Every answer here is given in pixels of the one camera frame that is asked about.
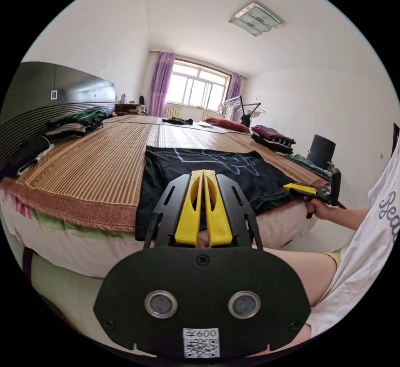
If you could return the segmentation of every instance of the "maroon folded clothing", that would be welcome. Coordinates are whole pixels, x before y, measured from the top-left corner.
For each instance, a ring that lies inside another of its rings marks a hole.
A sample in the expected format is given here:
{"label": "maroon folded clothing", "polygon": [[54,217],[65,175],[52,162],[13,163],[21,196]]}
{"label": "maroon folded clothing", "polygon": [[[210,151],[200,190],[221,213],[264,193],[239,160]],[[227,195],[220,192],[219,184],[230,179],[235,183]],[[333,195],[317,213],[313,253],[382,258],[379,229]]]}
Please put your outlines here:
{"label": "maroon folded clothing", "polygon": [[253,132],[258,134],[261,138],[266,139],[267,141],[284,143],[285,145],[294,145],[296,142],[292,138],[288,138],[285,135],[280,134],[273,128],[267,128],[263,125],[256,125],[252,127]]}

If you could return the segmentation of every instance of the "window frame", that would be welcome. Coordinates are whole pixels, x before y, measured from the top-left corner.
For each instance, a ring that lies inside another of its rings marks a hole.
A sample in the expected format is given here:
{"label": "window frame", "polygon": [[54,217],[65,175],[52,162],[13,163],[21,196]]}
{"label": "window frame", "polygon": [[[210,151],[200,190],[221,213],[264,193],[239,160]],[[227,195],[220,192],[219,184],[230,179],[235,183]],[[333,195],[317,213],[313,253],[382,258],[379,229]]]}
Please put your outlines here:
{"label": "window frame", "polygon": [[[223,95],[222,95],[222,99],[221,99],[220,105],[223,104],[225,102],[227,94],[228,94],[228,88],[229,88],[229,84],[230,84],[231,79],[232,79],[232,75],[229,74],[229,73],[217,70],[215,68],[211,68],[211,67],[208,67],[208,66],[204,66],[202,64],[189,62],[189,61],[182,60],[182,59],[175,59],[174,65],[175,64],[181,65],[181,66],[187,66],[187,67],[195,68],[195,69],[198,70],[198,72],[197,72],[197,76],[193,76],[193,75],[189,75],[189,74],[183,74],[183,73],[180,73],[180,72],[172,72],[171,73],[171,75],[184,77],[187,80],[186,80],[186,84],[185,84],[185,89],[183,91],[182,101],[181,102],[168,102],[168,103],[174,104],[174,105],[182,105],[182,106],[186,106],[186,107],[192,107],[192,108],[195,108],[195,109],[207,110],[207,111],[211,111],[211,112],[217,112],[217,110],[208,108],[208,104],[210,102],[211,91],[213,89],[212,87],[213,87],[213,85],[216,85],[216,86],[224,88],[224,92],[223,92]],[[225,79],[225,85],[218,84],[216,82],[213,82],[213,81],[210,81],[210,80],[207,80],[207,79],[204,79],[204,78],[200,78],[200,73],[202,71],[217,75],[217,76],[219,76],[221,78],[224,78]],[[184,103],[186,89],[188,87],[187,84],[189,82],[188,79],[192,79],[193,80],[192,87],[191,87],[190,93],[189,93],[189,101],[190,101],[190,97],[192,95],[192,89],[193,89],[194,81],[195,80],[196,81],[200,81],[200,82],[203,82],[205,84],[204,91],[203,91],[203,99],[201,101],[201,106],[194,106],[194,105],[190,105],[190,104],[185,104]]]}

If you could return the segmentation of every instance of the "white wall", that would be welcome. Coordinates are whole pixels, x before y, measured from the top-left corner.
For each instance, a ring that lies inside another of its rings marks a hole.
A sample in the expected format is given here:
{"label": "white wall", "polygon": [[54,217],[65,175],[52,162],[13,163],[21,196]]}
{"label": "white wall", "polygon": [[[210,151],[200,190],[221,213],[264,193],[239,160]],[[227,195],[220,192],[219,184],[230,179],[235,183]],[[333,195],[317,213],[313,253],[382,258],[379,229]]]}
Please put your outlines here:
{"label": "white wall", "polygon": [[[382,68],[378,60],[376,65]],[[375,81],[373,73],[364,77],[328,67],[326,60],[326,68],[258,74],[248,78],[245,98],[257,97],[266,111],[252,124],[294,138],[295,153],[307,156],[314,134],[335,142],[333,162],[342,172],[340,200],[346,207],[361,207],[390,159],[400,105],[389,80],[385,84]]]}
{"label": "white wall", "polygon": [[[149,56],[147,58],[147,63],[146,63],[145,72],[144,72],[143,81],[142,81],[142,87],[141,87],[141,95],[144,96],[146,103],[147,103],[147,100],[148,100],[148,97],[149,97],[149,93],[150,93],[151,79],[153,77],[155,65],[157,63],[157,57],[158,57],[158,52],[150,51],[149,52]],[[183,56],[183,55],[176,55],[176,58],[180,59],[180,60],[185,60],[187,62],[201,64],[203,66],[206,66],[206,67],[213,68],[213,69],[219,70],[221,72],[224,72],[226,74],[230,74],[230,75],[234,74],[233,71],[230,71],[230,70],[227,70],[226,68],[223,68],[223,67],[216,66],[214,64],[205,62],[203,60],[193,59],[192,57],[187,57],[187,56]],[[242,78],[242,86],[241,86],[241,89],[240,89],[240,94],[243,94],[243,92],[245,90],[245,86],[246,86],[246,78],[243,77]],[[181,109],[182,109],[181,118],[183,118],[183,119],[191,118],[193,121],[200,121],[201,120],[201,117],[202,117],[203,112],[204,112],[203,109],[196,109],[195,107],[184,106],[184,105],[180,105],[179,107],[181,107]]]}
{"label": "white wall", "polygon": [[138,100],[148,57],[142,0],[76,0],[40,34],[23,61],[60,64],[115,84]]}

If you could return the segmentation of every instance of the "bamboo mat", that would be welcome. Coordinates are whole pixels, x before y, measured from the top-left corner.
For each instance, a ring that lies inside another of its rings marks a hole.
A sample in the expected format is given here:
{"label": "bamboo mat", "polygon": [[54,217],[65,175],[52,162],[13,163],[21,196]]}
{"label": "bamboo mat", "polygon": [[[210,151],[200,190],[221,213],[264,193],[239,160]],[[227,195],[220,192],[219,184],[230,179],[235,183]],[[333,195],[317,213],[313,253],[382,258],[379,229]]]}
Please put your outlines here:
{"label": "bamboo mat", "polygon": [[298,182],[325,183],[309,170],[255,143],[249,135],[134,117],[143,120],[132,121],[129,115],[108,119],[98,131],[57,145],[20,178],[5,178],[2,188],[27,206],[70,224],[134,232],[146,145],[240,153],[255,150]]}

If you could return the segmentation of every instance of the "qr code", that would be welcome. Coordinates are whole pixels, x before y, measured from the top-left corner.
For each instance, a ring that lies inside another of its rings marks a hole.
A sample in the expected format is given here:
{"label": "qr code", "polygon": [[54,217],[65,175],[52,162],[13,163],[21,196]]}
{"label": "qr code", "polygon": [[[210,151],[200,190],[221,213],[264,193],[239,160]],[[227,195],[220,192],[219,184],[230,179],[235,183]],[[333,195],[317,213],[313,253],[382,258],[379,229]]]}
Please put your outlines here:
{"label": "qr code", "polygon": [[183,346],[185,357],[205,358],[220,356],[220,339],[218,328],[183,329]]}

